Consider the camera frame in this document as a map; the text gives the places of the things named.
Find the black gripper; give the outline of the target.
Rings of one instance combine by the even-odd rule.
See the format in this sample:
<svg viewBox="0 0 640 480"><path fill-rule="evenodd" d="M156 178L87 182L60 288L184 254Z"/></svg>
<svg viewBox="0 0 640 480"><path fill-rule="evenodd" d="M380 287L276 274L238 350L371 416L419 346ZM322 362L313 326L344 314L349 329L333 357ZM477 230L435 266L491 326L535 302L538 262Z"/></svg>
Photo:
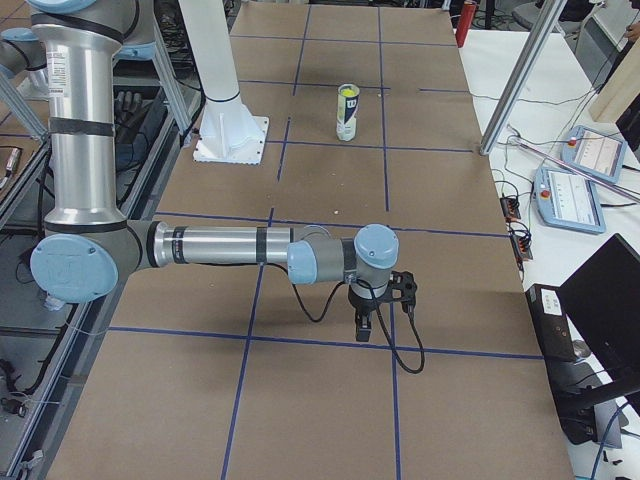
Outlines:
<svg viewBox="0 0 640 480"><path fill-rule="evenodd" d="M357 342L370 341L371 312L375 310L376 306L389 302L390 295L389 285L373 289L358 284L349 286L348 300L355 310L355 340Z"/></svg>

